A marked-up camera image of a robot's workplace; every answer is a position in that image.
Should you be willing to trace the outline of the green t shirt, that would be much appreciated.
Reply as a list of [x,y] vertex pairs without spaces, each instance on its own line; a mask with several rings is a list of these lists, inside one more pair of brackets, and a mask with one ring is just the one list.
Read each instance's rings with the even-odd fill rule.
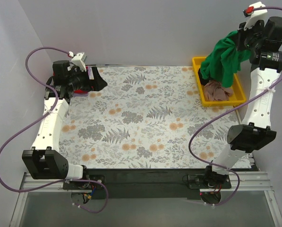
[[219,40],[213,51],[201,63],[200,69],[204,79],[216,80],[223,87],[231,87],[234,74],[240,71],[240,64],[250,58],[249,50],[238,51],[236,40],[238,32],[232,31]]

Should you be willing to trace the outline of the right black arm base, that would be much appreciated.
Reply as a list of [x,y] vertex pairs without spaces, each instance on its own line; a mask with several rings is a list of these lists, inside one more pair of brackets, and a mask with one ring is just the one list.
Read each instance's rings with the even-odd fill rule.
[[211,165],[208,165],[203,173],[183,176],[182,181],[189,189],[207,189],[199,194],[201,200],[208,204],[218,204],[222,197],[221,189],[231,188],[229,176],[213,172]]

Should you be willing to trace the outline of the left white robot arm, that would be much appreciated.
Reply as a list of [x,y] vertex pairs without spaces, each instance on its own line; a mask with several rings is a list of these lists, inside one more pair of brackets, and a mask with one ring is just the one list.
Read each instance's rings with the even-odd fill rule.
[[84,174],[84,166],[71,164],[60,154],[60,132],[71,98],[101,91],[107,82],[96,66],[82,70],[76,63],[62,60],[55,61],[52,69],[44,95],[45,118],[31,148],[23,151],[22,160],[34,179],[69,179],[79,189],[85,189],[90,177]]

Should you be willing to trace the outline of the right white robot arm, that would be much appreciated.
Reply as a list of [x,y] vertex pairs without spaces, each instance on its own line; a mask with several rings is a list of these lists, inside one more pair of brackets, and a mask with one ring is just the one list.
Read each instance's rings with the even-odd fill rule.
[[276,132],[271,130],[270,111],[274,90],[269,89],[281,75],[282,17],[257,21],[251,29],[242,23],[238,30],[238,50],[250,50],[251,91],[242,123],[231,126],[225,150],[205,168],[204,184],[214,188],[224,183],[240,158],[272,142]]

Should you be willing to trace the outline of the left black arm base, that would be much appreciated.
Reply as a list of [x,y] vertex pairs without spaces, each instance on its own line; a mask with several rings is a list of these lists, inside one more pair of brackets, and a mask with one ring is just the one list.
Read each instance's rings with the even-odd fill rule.
[[81,205],[89,205],[92,200],[104,200],[106,193],[104,188],[92,182],[65,182],[62,186],[63,190],[71,192],[71,199],[74,203]]

